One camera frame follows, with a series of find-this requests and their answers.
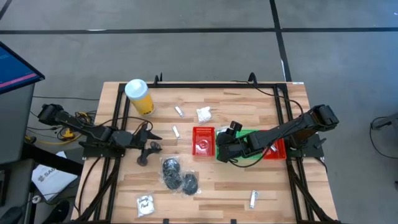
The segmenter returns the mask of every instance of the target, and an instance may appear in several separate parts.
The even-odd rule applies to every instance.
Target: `plastic bag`
[[[185,195],[195,195],[201,193],[195,171],[191,170],[182,174],[182,192]]]
[[[203,124],[204,122],[210,121],[212,119],[209,106],[197,109],[197,114],[199,124]]]
[[[162,163],[161,181],[173,192],[181,189],[182,177],[179,158],[177,156],[160,158],[160,161]]]
[[[155,211],[154,198],[152,192],[142,194],[137,198],[137,217],[149,215]]]

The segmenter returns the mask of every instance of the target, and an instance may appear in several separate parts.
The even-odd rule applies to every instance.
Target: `wooden table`
[[[104,83],[96,123],[102,123],[113,117],[118,85],[118,82]],[[304,111],[309,110],[305,86],[293,83],[288,83],[287,86],[290,99],[298,101]],[[270,89],[262,90],[272,93]],[[253,167],[242,169],[219,162],[214,157],[192,156],[192,128],[198,126],[197,108],[210,106],[212,109],[213,120],[204,126],[217,128],[229,126],[231,121],[237,121],[243,124],[244,129],[270,129],[278,125],[273,97],[252,88],[156,88],[150,89],[150,94],[155,102],[156,111],[148,119],[154,124],[152,132],[163,138],[159,141],[163,151],[160,154],[150,155],[146,167],[136,163],[138,150],[127,151],[119,170],[113,223],[162,223],[164,218],[169,218],[171,223],[229,223],[231,219],[237,219],[238,223],[295,223],[285,161],[266,160]],[[123,113],[123,104],[119,117]],[[175,111],[175,105],[181,107],[185,113],[184,118]],[[294,104],[292,111],[294,117],[300,114]],[[134,107],[129,110],[129,116],[138,116]],[[140,121],[128,119],[127,130],[134,132],[139,123]],[[172,131],[173,125],[178,128],[181,140],[176,140]],[[179,156],[182,169],[195,170],[201,189],[200,194],[192,197],[172,194],[159,181],[160,158],[169,156]],[[91,158],[85,162],[80,187],[94,160],[95,158]],[[88,178],[83,192],[83,210],[98,191],[103,161],[104,159],[101,159],[97,163]],[[325,168],[315,159],[305,159],[304,167],[310,193],[329,216],[337,219]],[[249,208],[252,190],[259,192],[254,209]],[[137,218],[136,197],[148,191],[154,192],[156,211],[151,215]],[[305,207],[300,193],[299,197],[305,218]],[[101,218],[105,216],[107,202],[108,195],[105,195]]]

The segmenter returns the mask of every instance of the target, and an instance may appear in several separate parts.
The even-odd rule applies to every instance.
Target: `concrete floor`
[[[393,0],[276,4],[282,28],[398,27]],[[12,0],[0,21],[0,30],[273,26],[269,1],[263,0]],[[369,122],[398,112],[398,34],[283,33],[283,38],[292,80],[305,82],[311,105],[329,104],[340,119],[334,131],[322,134],[339,219],[396,223],[398,161],[373,149]],[[46,75],[35,88],[41,96],[99,98],[103,82],[153,80],[160,72],[166,81],[242,80],[250,72],[261,81],[284,80],[273,32],[0,35],[0,41]],[[95,101],[34,99],[32,111],[51,102],[71,112],[97,107]],[[29,126],[43,125],[31,117]],[[381,151],[398,157],[390,127],[373,135]],[[41,147],[55,152],[76,145]],[[49,210],[40,206],[37,223]]]

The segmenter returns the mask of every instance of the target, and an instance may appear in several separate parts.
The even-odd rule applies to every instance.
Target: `computer screen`
[[[43,79],[39,71],[0,42],[0,94]]]

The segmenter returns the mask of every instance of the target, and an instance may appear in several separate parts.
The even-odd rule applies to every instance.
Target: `yellow cup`
[[[150,97],[148,86],[143,80],[129,81],[124,87],[124,92],[139,114],[148,116],[155,111],[155,104]]]

